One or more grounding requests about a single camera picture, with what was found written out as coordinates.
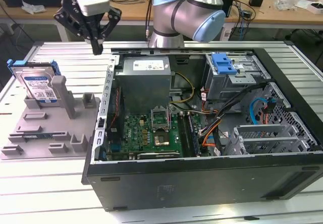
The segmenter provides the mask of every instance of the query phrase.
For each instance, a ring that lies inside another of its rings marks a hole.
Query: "black office chair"
[[[295,32],[299,31],[299,30],[302,30],[302,29],[295,29],[295,30],[293,30],[289,35],[286,35],[285,36],[285,39],[286,40],[291,40],[292,35]],[[311,30],[311,31],[310,30],[307,30],[307,31],[309,31],[310,33],[312,33],[313,35],[316,35],[318,37],[319,40],[315,42],[315,45],[316,46],[323,44],[323,31],[319,31],[318,33],[316,33],[314,30]]]

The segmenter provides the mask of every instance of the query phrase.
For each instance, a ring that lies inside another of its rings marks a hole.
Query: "connector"
[[[262,110],[262,112],[264,114],[272,114],[272,113],[274,113],[274,109],[275,109],[276,105],[282,105],[283,102],[284,101],[282,99],[279,99],[279,98],[277,98],[277,99],[269,99],[268,103],[267,103],[267,107],[266,108],[263,107],[263,108],[261,108],[261,110]]]

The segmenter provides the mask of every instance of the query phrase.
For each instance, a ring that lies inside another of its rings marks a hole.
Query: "aluminum workbench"
[[[44,43],[26,56],[29,62],[55,59],[75,97],[103,90],[106,59],[112,47],[144,47],[144,42],[106,42],[93,56],[83,42]],[[190,47],[206,44],[187,42]],[[217,49],[264,48],[323,120],[323,74],[295,46],[283,42],[212,42]],[[0,93],[0,147],[25,108],[24,88],[11,78]],[[323,223],[323,180],[290,200],[136,211],[105,212],[91,186],[83,186],[84,158],[0,161],[1,223]]]

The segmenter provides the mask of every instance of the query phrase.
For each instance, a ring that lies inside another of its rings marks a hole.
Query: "black computer case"
[[[323,143],[322,121],[268,53],[248,50],[275,79],[317,142]],[[323,176],[323,154],[314,152],[321,145],[317,147],[294,155],[90,164],[86,175],[105,211],[285,200]]]

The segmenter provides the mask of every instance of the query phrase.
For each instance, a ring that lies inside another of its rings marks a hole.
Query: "wire bundle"
[[[253,17],[252,18],[247,18],[244,16],[243,10],[241,9],[241,4],[248,6],[249,8],[251,8],[253,10]],[[234,29],[232,30],[232,33],[231,33],[229,39],[232,37],[232,35],[236,35],[236,36],[239,36],[239,40],[243,40],[249,30],[250,22],[254,20],[257,13],[253,7],[251,7],[250,5],[248,5],[244,2],[241,2],[240,0],[234,0],[232,5],[238,9],[239,18],[238,18],[236,25],[234,26]],[[240,31],[240,34],[237,35],[237,34],[235,34],[235,31],[236,31],[239,23],[240,23],[240,29],[238,31]]]
[[[205,127],[201,131],[201,133],[200,133],[201,136],[205,136],[202,145],[205,145],[206,140],[209,137],[209,135],[217,128],[217,126],[221,122],[222,117],[226,114],[227,111],[229,111],[231,109],[231,107],[233,107],[234,105],[239,103],[247,93],[251,92],[252,90],[264,88],[267,84],[268,84],[268,82],[261,82],[261,83],[246,87],[243,90],[241,90],[239,93],[237,93],[235,96],[230,98],[227,102],[225,102],[223,104],[223,106],[218,110],[218,112],[215,116],[216,120],[210,126]]]

